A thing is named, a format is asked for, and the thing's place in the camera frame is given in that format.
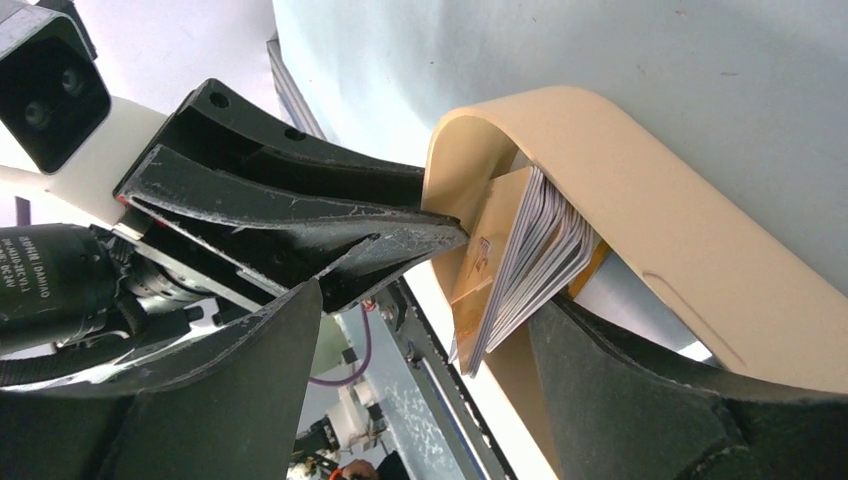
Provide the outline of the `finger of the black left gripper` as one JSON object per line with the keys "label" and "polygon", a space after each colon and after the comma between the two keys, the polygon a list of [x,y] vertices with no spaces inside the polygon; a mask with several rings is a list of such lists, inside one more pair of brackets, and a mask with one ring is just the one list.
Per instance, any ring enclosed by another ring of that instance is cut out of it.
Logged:
{"label": "finger of the black left gripper", "polygon": [[424,172],[334,145],[210,78],[132,168],[132,203],[170,212],[389,212],[420,207]]}
{"label": "finger of the black left gripper", "polygon": [[317,280],[336,313],[467,242],[456,218],[420,208],[422,187],[420,168],[346,149],[195,160],[160,144],[115,193],[263,288]]}

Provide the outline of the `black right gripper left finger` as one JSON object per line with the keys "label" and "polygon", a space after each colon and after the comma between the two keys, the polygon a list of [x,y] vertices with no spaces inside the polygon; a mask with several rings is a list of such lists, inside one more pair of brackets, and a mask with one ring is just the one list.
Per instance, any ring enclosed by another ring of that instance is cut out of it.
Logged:
{"label": "black right gripper left finger", "polygon": [[111,380],[1,396],[5,479],[282,479],[322,316],[304,282]]}

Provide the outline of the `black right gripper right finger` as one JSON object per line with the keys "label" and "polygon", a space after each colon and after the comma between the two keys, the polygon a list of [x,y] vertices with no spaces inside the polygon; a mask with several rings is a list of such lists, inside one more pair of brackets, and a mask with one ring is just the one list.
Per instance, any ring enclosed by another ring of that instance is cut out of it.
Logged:
{"label": "black right gripper right finger", "polygon": [[557,296],[529,319],[568,479],[843,479],[847,398],[691,360]]}

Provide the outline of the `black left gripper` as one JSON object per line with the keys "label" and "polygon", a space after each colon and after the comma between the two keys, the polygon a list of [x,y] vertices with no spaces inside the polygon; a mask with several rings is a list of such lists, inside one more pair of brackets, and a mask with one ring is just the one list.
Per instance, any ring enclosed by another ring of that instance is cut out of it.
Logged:
{"label": "black left gripper", "polygon": [[1,109],[36,163],[36,190],[92,215],[90,227],[1,232],[3,385],[74,374],[131,352],[184,303],[222,298],[245,317],[168,353],[151,385],[261,386],[262,186],[247,170],[264,113],[236,95],[192,95],[167,119],[105,95],[15,99]]}

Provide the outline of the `orange VIP card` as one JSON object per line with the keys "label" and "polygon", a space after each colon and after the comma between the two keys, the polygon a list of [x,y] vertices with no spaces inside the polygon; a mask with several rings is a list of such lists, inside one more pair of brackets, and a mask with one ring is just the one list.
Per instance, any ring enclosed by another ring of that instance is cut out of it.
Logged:
{"label": "orange VIP card", "polygon": [[464,374],[471,372],[483,315],[531,179],[532,168],[525,167],[491,180],[484,191],[482,209],[450,300],[456,356]]}

